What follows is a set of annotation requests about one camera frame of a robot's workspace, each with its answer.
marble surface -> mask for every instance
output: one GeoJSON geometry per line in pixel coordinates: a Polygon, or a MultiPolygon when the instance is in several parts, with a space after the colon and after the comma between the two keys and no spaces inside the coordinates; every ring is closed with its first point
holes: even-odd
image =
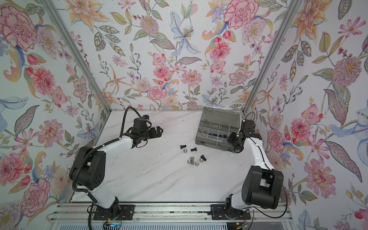
{"type": "MultiPolygon", "coordinates": [[[[98,144],[119,136],[124,112],[112,112],[98,144]]],[[[221,151],[195,144],[202,112],[148,112],[152,126],[160,126],[162,137],[148,140],[142,148],[124,151],[106,163],[105,181],[120,201],[218,202],[241,191],[251,166],[246,150],[221,151]],[[187,145],[183,153],[180,145],[187,145]],[[207,161],[192,166],[204,155],[207,161]]],[[[134,112],[127,115],[125,129],[132,126],[134,112]]],[[[72,202],[91,201],[85,193],[75,193],[72,202]]]]}

blue flower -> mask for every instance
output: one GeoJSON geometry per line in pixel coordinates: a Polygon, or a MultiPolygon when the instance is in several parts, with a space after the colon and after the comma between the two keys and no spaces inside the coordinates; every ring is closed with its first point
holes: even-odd
{"type": "Polygon", "coordinates": [[[98,123],[94,128],[92,128],[92,126],[90,126],[90,124],[87,123],[86,131],[84,131],[84,130],[79,131],[77,133],[77,137],[80,137],[80,138],[83,138],[83,139],[86,139],[87,137],[88,138],[92,137],[93,139],[97,139],[97,136],[95,134],[95,132],[97,130],[98,130],[98,123]]]}
{"type": "Polygon", "coordinates": [[[52,175],[55,173],[55,165],[47,165],[46,168],[44,169],[45,173],[45,179],[46,180],[51,180],[52,179],[52,175]]]}
{"type": "Polygon", "coordinates": [[[169,95],[174,95],[174,94],[175,94],[175,89],[174,89],[174,88],[170,88],[170,89],[167,91],[167,94],[169,94],[169,95]]]}

